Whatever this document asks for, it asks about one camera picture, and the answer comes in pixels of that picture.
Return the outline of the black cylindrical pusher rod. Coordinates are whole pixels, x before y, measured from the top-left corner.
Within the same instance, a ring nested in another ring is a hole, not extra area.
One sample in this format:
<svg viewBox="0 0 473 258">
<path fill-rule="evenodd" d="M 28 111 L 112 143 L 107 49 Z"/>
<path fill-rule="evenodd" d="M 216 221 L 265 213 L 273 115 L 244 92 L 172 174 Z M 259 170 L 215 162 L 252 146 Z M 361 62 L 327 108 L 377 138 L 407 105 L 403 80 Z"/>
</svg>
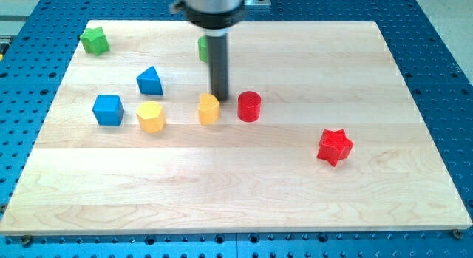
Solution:
<svg viewBox="0 0 473 258">
<path fill-rule="evenodd" d="M 229 97 L 227 30 L 206 30 L 211 94 L 219 101 Z"/>
</svg>

